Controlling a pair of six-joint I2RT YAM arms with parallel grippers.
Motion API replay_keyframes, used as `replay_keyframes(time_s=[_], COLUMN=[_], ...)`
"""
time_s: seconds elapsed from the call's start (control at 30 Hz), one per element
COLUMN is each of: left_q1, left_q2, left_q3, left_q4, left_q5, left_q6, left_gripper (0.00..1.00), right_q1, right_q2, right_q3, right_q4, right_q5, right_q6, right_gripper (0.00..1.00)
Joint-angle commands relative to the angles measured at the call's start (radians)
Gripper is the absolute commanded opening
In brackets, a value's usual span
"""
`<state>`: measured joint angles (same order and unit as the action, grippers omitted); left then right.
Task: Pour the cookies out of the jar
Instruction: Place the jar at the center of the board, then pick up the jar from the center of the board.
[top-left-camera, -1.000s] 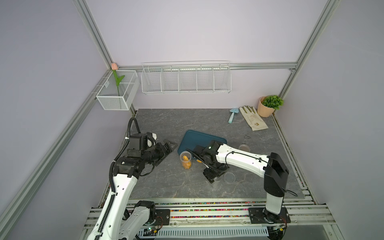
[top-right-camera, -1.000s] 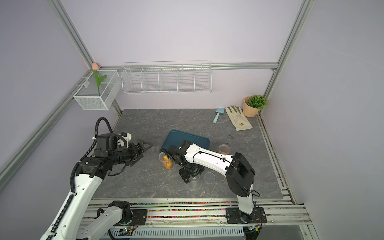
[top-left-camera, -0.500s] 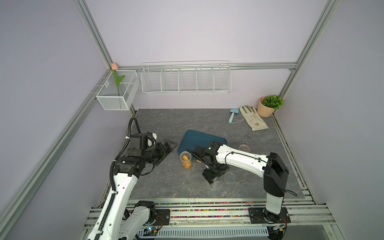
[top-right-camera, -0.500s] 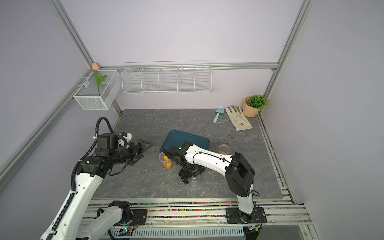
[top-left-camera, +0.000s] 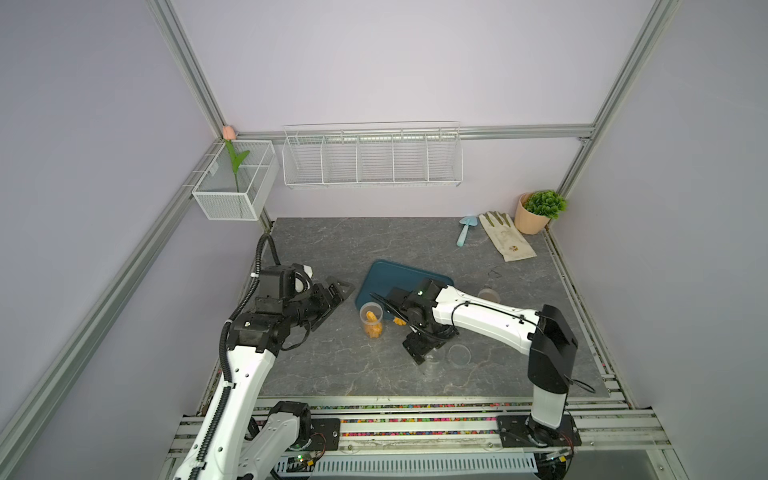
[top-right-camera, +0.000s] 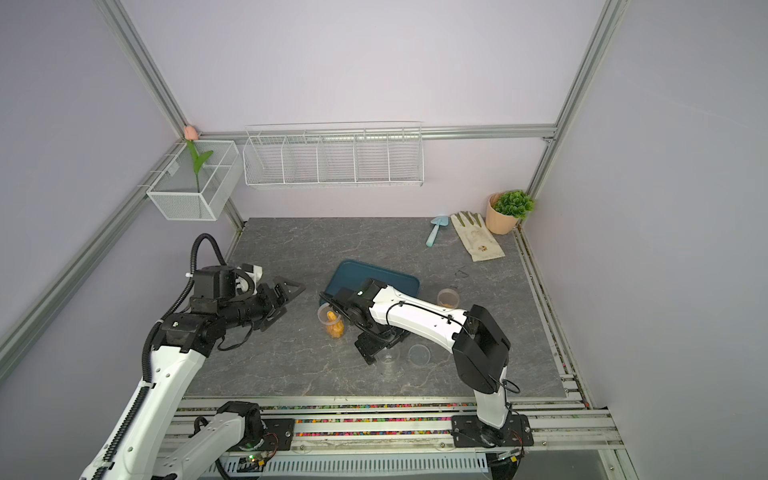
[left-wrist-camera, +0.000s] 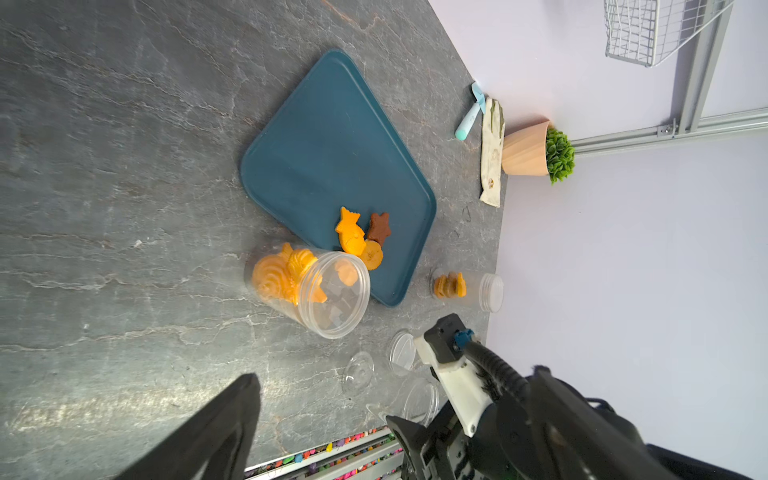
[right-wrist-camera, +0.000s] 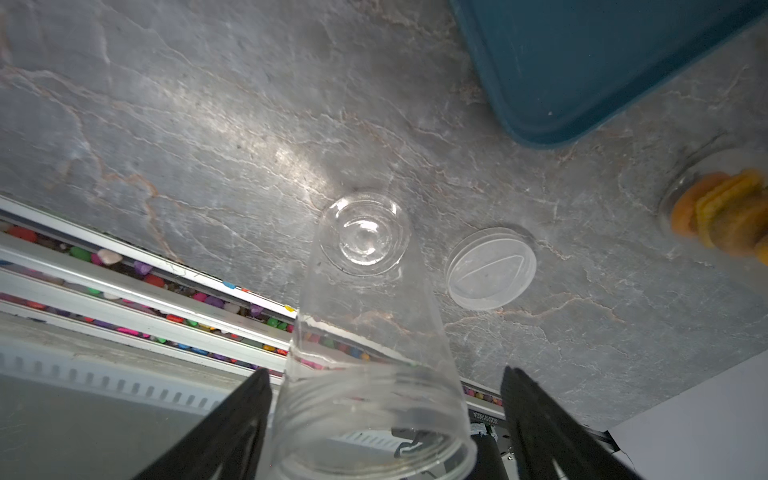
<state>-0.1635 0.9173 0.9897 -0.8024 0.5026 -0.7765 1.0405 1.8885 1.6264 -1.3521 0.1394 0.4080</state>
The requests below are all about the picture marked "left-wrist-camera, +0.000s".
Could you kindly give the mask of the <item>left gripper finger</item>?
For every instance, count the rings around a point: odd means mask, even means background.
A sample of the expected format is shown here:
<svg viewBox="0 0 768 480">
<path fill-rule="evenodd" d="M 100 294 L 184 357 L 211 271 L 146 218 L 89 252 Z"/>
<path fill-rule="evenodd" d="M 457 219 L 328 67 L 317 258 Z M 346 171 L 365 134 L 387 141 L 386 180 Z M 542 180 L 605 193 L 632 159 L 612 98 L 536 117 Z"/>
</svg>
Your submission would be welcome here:
<svg viewBox="0 0 768 480">
<path fill-rule="evenodd" d="M 239 376 L 120 479 L 243 479 L 261 410 L 254 373 Z"/>
</svg>

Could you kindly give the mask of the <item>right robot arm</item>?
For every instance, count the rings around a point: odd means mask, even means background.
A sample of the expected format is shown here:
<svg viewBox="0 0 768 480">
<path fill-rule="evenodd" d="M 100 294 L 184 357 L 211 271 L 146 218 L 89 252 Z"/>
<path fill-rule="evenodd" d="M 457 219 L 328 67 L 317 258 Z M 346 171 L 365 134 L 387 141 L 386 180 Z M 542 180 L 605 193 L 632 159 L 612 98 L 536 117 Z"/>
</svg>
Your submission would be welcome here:
<svg viewBox="0 0 768 480">
<path fill-rule="evenodd" d="M 472 436 L 455 409 L 429 426 L 390 416 L 403 450 L 405 479 L 737 479 L 739 473 L 643 441 L 637 428 L 602 399 L 585 398 L 535 367 L 524 378 L 485 346 L 465 358 L 503 393 Z"/>
</svg>

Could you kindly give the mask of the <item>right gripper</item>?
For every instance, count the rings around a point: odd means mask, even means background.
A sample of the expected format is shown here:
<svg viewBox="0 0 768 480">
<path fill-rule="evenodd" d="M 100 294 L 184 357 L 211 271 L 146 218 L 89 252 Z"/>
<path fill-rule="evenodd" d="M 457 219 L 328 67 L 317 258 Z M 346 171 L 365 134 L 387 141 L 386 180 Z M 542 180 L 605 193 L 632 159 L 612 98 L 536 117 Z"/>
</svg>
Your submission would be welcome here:
<svg viewBox="0 0 768 480">
<path fill-rule="evenodd" d="M 427 426 L 393 415 L 386 420 L 403 450 L 402 479 L 489 479 L 476 468 L 470 440 L 449 403 Z"/>
</svg>

